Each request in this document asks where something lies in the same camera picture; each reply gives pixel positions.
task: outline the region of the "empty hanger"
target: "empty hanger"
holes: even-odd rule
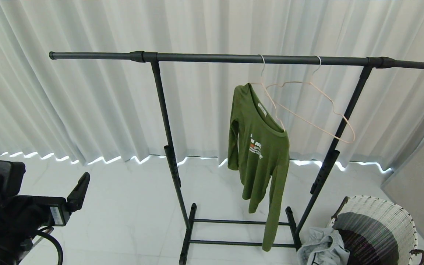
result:
[[[341,117],[344,119],[344,121],[346,122],[346,124],[348,124],[348,127],[351,129],[351,132],[353,133],[353,140],[352,140],[352,141],[345,141],[345,140],[341,139],[340,137],[337,137],[336,135],[334,135],[334,134],[332,134],[332,133],[330,133],[330,132],[326,131],[325,129],[320,128],[320,127],[318,127],[317,125],[315,125],[315,124],[313,124],[313,123],[309,122],[309,121],[308,121],[308,120],[306,120],[304,117],[302,117],[302,116],[300,116],[299,114],[296,114],[295,112],[293,112],[293,111],[289,110],[287,107],[284,107],[282,104],[279,104],[279,103],[278,103],[278,105],[279,105],[279,106],[281,106],[281,107],[283,107],[285,110],[289,111],[290,113],[292,113],[293,115],[295,115],[295,116],[296,116],[296,117],[298,117],[299,119],[303,120],[304,122],[306,122],[306,123],[308,123],[308,124],[312,125],[313,127],[315,127],[315,128],[317,128],[317,129],[319,129],[320,131],[323,131],[324,133],[326,133],[326,134],[328,134],[328,135],[330,135],[330,136],[333,136],[334,138],[336,138],[336,139],[338,139],[338,140],[340,140],[340,141],[342,141],[342,142],[345,142],[345,143],[353,143],[353,142],[356,140],[356,134],[355,134],[354,129],[353,129],[353,127],[351,126],[350,122],[348,121],[348,119],[347,119],[347,118],[346,118],[343,114],[338,113],[338,112],[336,112],[336,111],[335,111],[335,102],[334,102],[334,101],[333,101],[330,97],[328,97],[328,95],[326,95],[326,94],[325,94],[325,92],[323,92],[321,89],[319,89],[316,85],[314,85],[314,84],[312,83],[313,75],[314,75],[314,74],[315,74],[315,72],[316,72],[316,71],[318,71],[318,69],[320,69],[320,67],[322,66],[322,59],[320,58],[320,56],[315,56],[315,57],[317,57],[317,58],[318,58],[318,60],[320,61],[320,64],[318,65],[318,68],[317,68],[315,71],[313,71],[313,73],[312,73],[312,75],[311,75],[311,77],[310,77],[310,81],[309,81],[309,82],[289,81],[289,82],[284,82],[282,85],[279,85],[279,84],[271,84],[271,85],[266,86],[266,87],[264,87],[263,80],[262,80],[262,78],[263,78],[263,71],[264,71],[264,67],[266,66],[266,62],[264,61],[264,57],[263,57],[262,55],[260,55],[260,56],[261,56],[261,58],[263,59],[263,69],[261,70],[261,83],[260,83],[259,85],[261,85],[261,86],[264,88],[264,91],[266,92],[266,95],[268,96],[268,98],[269,98],[269,99],[271,99],[271,102],[272,102],[272,104],[273,104],[273,106],[274,106],[274,109],[275,109],[276,119],[278,119],[278,120],[281,122],[281,125],[283,126],[283,128],[284,128],[284,125],[283,125],[282,121],[278,118],[278,111],[277,111],[277,109],[276,109],[276,104],[274,103],[274,101],[272,100],[271,96],[269,95],[269,93],[268,93],[268,88],[269,88],[269,87],[271,87],[271,86],[278,86],[278,87],[281,87],[281,88],[282,88],[282,87],[284,87],[286,84],[292,84],[292,83],[308,84],[308,85],[313,86],[313,87],[314,87],[314,88],[315,88],[318,92],[320,92],[321,94],[323,94],[323,95],[324,95],[324,96],[325,96],[328,100],[330,100],[330,101],[331,101],[331,104],[332,104],[332,111],[333,111],[333,113],[335,113],[335,114],[337,114],[337,115],[341,116]]]

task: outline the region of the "white hanger hook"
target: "white hanger hook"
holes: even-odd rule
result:
[[[320,67],[322,67],[322,59],[320,58],[320,56],[317,56],[317,55],[314,55],[314,56],[318,58],[318,60],[320,61],[320,65],[318,66],[318,68],[315,71],[313,71],[312,77],[313,77],[313,74],[315,74],[315,72],[317,72],[318,69],[320,69]]]
[[[263,69],[261,69],[261,78],[263,77],[264,68],[266,68],[266,62],[264,61],[264,56],[261,54],[258,54],[263,59]]]

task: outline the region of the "light under curtain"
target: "light under curtain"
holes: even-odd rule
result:
[[[424,1],[0,1],[0,154],[54,153],[88,163],[163,154],[165,130],[148,64],[52,61],[48,52],[387,56],[424,61]],[[233,89],[261,65],[161,62],[177,160],[226,158]],[[306,81],[316,66],[266,65],[265,83]],[[343,113],[361,67],[322,66],[313,83]],[[270,113],[272,104],[256,88]],[[269,91],[328,131],[340,117],[310,86]],[[291,158],[322,160],[332,138],[278,109]],[[424,136],[424,70],[375,69],[339,161],[387,168]],[[351,140],[346,130],[343,138]]]

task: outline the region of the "white marble floor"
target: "white marble floor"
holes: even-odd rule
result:
[[[103,161],[89,166],[56,161],[54,157],[24,158],[23,155],[0,159],[22,161],[27,172],[20,194],[66,197],[82,173],[91,174],[82,210],[72,214],[68,225],[52,233],[64,249],[65,265],[173,265],[177,264],[185,225],[176,198],[167,161],[152,156],[138,164]],[[311,184],[319,166],[291,163],[282,203],[290,206],[298,221],[311,195]],[[189,158],[179,168],[182,192],[189,211],[197,203],[197,218],[266,220],[268,200],[256,213],[248,214],[248,201],[241,198],[241,183],[236,171],[218,166],[217,159]],[[301,232],[303,242],[310,226],[325,226],[345,196],[371,195],[387,199],[380,184],[387,175],[375,165],[351,164],[344,171],[335,167]],[[194,239],[262,240],[262,225],[223,225],[196,223]],[[278,230],[276,243],[291,243],[287,227]],[[46,240],[35,247],[22,265],[56,264],[57,253]],[[232,245],[195,245],[190,247],[189,265],[281,265],[298,264],[296,251]]]

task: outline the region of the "laundry basket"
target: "laundry basket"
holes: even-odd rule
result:
[[[350,251],[348,265],[412,265],[418,250],[417,228],[400,205],[372,196],[346,197],[332,216]]]

